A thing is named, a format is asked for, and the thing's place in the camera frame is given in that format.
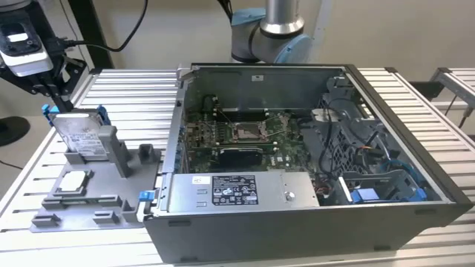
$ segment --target aluminum extrusion table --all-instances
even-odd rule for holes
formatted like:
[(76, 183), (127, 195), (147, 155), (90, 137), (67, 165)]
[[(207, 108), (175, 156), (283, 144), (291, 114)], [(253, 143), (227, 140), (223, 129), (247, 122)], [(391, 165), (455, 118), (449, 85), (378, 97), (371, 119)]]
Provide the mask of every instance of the aluminum extrusion table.
[[(361, 71), (450, 177), (475, 201), (474, 142), (401, 74), (385, 68)], [(87, 77), (74, 103), (76, 107), (106, 106), (119, 129), (118, 137), (126, 140), (130, 148), (146, 142), (164, 150), (175, 94), (175, 70), (103, 70)], [(62, 154), (66, 149), (59, 135), (51, 130), (0, 201), (2, 265), (163, 266), (144, 228), (39, 234), (28, 231), (31, 218), (67, 161)], [(475, 209), (450, 226), (423, 231), (398, 251), (210, 266), (451, 265), (475, 266)]]

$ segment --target wall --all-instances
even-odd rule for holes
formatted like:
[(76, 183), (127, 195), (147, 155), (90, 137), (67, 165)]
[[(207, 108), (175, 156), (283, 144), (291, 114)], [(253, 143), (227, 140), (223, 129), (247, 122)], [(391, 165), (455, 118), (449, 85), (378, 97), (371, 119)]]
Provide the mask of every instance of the wall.
[(475, 67), (474, 0), (333, 0), (319, 62), (395, 67), (427, 80), (438, 67)]
[[(234, 10), (265, 7), (265, 0), (233, 0)], [(143, 1), (94, 0), (107, 44), (118, 47), (140, 15)], [(321, 1), (301, 1), (306, 31), (313, 34)], [(191, 62), (230, 62), (231, 29), (217, 0), (150, 1), (136, 36), (122, 53), (112, 53), (116, 68), (176, 68)]]
[[(50, 20), (52, 30), (59, 37), (68, 37), (75, 39), (74, 31), (68, 25), (67, 17), (64, 15), (60, 0), (44, 0), (40, 1), (44, 7), (44, 12)], [(79, 39), (82, 39), (82, 34), (78, 29), (78, 24), (71, 14), (71, 9), (68, 6), (68, 1), (63, 0), (63, 4), (70, 16), (71, 24), (74, 25), (75, 31), (78, 33)], [(87, 50), (83, 48), (84, 56), (91, 64)], [(83, 58), (79, 53), (78, 48), (74, 48), (68, 52), (68, 56), (72, 58)], [(20, 88), (0, 79), (0, 118), (7, 116), (40, 116), (42, 106), (50, 103), (50, 99), (42, 95), (31, 95)]]

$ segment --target white label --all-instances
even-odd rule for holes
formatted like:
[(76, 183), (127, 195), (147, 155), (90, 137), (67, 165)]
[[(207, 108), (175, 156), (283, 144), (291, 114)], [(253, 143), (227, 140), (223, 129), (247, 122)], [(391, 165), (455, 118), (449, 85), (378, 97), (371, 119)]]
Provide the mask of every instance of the white label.
[(83, 184), (84, 177), (86, 177), (84, 171), (72, 171), (67, 173), (59, 185), (62, 191), (76, 191), (76, 189)]
[(209, 185), (211, 183), (211, 176), (194, 176), (194, 185)]
[(68, 134), (70, 146), (83, 156), (106, 156), (106, 149), (98, 134), (72, 133)]
[(253, 75), (251, 76), (251, 81), (254, 82), (262, 82), (265, 80), (265, 75)]

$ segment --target metal case panel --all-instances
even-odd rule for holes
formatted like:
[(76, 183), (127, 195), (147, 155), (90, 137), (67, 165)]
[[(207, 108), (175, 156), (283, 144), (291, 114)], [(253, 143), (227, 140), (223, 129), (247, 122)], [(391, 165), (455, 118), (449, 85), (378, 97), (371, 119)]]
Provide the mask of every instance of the metal case panel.
[(151, 217), (144, 225), (166, 263), (237, 261), (395, 250), (465, 211), (429, 204), (331, 207)]

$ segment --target warning label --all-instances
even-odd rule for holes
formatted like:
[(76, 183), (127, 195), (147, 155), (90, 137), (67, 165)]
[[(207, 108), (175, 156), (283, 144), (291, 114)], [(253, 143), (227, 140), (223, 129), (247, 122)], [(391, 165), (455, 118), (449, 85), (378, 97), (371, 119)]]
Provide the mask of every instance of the warning label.
[(217, 206), (259, 204), (255, 176), (214, 176), (214, 204)]
[(68, 145), (83, 156), (104, 156), (107, 154), (96, 133), (72, 133), (68, 134), (68, 137), (71, 141)]

